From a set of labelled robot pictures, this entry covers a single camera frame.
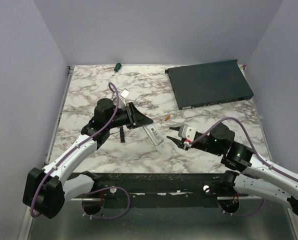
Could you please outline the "white remote control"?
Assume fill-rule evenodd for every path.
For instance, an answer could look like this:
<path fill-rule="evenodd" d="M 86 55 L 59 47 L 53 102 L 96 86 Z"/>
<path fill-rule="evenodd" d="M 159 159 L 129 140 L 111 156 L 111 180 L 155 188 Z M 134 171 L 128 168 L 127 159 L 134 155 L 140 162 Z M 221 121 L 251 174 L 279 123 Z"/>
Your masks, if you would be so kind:
<path fill-rule="evenodd" d="M 155 146 L 159 146 L 164 142 L 163 136 L 154 123 L 145 125 L 142 128 Z"/>

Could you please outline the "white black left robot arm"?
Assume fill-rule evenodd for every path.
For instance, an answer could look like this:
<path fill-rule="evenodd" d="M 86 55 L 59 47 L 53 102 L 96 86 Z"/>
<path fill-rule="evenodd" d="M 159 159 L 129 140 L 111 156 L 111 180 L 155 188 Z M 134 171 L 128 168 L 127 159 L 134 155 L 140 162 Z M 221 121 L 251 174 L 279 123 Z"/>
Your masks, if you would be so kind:
<path fill-rule="evenodd" d="M 69 149 L 44 168 L 34 167 L 27 174 L 22 202 L 30 207 L 30 215 L 52 219 L 60 212 L 68 196 L 64 186 L 69 176 L 106 142 L 111 129 L 123 126 L 136 129 L 153 122 L 132 102 L 120 108 L 109 98 L 100 99 L 93 117 Z"/>

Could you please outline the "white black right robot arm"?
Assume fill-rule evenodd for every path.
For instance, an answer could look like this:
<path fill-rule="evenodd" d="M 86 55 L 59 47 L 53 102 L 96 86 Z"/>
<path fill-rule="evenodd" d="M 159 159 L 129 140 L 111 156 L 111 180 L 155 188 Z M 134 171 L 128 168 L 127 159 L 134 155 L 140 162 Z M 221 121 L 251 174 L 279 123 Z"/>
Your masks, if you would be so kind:
<path fill-rule="evenodd" d="M 261 156 L 253 145 L 235 141 L 235 133 L 218 121 L 200 133 L 187 124 L 173 127 L 179 138 L 171 137 L 178 148 L 197 149 L 221 157 L 228 170 L 219 191 L 261 197 L 284 205 L 298 216 L 298 174 Z"/>

